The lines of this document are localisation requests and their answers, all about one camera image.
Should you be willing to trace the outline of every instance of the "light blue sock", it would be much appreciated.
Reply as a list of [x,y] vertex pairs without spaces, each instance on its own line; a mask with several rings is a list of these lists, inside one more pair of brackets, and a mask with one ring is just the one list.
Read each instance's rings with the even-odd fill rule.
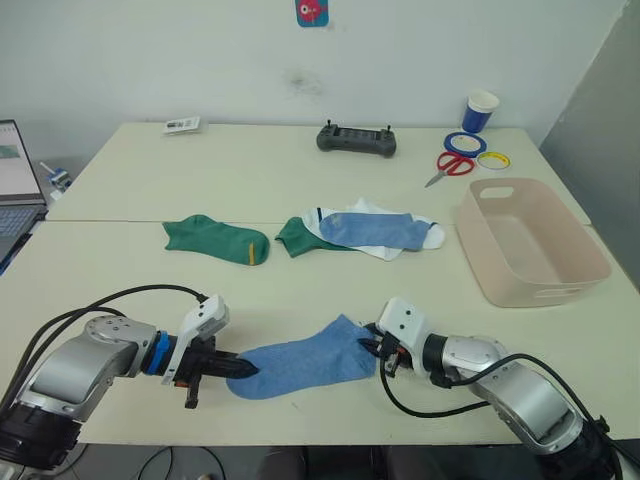
[[409,213],[333,213],[322,219],[324,239],[344,247],[389,247],[421,250],[431,225]]
[[340,315],[306,340],[256,348],[240,355],[260,369],[248,378],[227,379],[229,390],[261,400],[303,388],[371,377],[376,359],[358,343],[372,338],[366,328]]

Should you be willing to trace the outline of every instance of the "table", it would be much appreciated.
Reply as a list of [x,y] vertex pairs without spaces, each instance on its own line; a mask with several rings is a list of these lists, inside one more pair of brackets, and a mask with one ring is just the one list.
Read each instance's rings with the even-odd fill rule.
[[194,213],[215,220],[284,223],[314,207],[341,209],[365,197],[389,210],[454,223],[469,183],[529,177],[552,187],[583,224],[589,218],[522,129],[483,132],[489,149],[513,165],[477,168],[425,189],[444,150],[443,128],[395,129],[394,157],[321,152],[319,127],[209,125],[202,134],[166,137],[158,123],[128,123],[85,168],[49,220],[176,221]]
[[[281,225],[252,227],[272,239]],[[6,359],[0,383],[7,383],[13,361],[43,322],[130,286],[170,282],[220,293],[230,306],[231,323],[220,332],[218,345],[236,352],[305,338],[340,313],[362,324],[374,321],[384,302],[399,295],[426,312],[442,334],[493,336],[511,351],[539,356],[565,377],[594,415],[606,416],[614,437],[638,437],[640,298],[606,248],[613,273],[583,298],[557,307],[504,309],[483,297],[454,228],[445,229],[448,237],[440,250],[404,252],[389,263],[360,252],[313,251],[291,259],[273,241],[267,262],[248,267],[165,251],[167,237],[158,223],[46,222],[0,277],[5,319],[0,345]],[[25,301],[27,292],[31,296]],[[114,305],[135,320],[174,333],[194,304],[188,295],[165,292],[130,296]],[[80,331],[78,325],[69,335]],[[419,410],[474,401],[465,389],[441,390],[411,372],[391,384],[399,398]],[[160,377],[117,379],[81,440],[154,445],[517,442],[490,409],[439,420],[406,416],[385,397],[377,377],[262,401],[237,398],[223,380],[206,378],[197,410],[185,410],[184,399],[184,389],[162,386]]]

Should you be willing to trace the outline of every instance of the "scissors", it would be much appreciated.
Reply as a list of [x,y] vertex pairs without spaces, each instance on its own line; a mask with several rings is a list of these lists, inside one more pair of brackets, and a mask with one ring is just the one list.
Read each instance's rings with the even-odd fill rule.
[[[447,157],[452,157],[448,162],[443,160]],[[444,176],[457,177],[459,175],[466,175],[471,173],[476,164],[473,160],[454,152],[444,152],[438,157],[436,162],[438,167],[438,173],[427,182],[424,188],[430,187]]]

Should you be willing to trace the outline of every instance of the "tape roll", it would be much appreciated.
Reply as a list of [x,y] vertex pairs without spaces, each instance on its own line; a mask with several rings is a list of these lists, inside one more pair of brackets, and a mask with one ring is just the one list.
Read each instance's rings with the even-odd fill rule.
[[478,165],[488,170],[500,171],[511,166],[511,160],[506,155],[498,152],[485,152],[478,155]]
[[454,132],[445,137],[444,148],[463,157],[475,158],[487,149],[487,142],[473,133]]

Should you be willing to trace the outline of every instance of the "blue cup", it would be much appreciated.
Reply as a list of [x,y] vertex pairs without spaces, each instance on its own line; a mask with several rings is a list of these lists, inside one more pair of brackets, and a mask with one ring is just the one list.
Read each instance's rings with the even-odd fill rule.
[[500,99],[493,93],[474,90],[467,101],[462,129],[467,133],[480,133],[498,105],[500,105]]

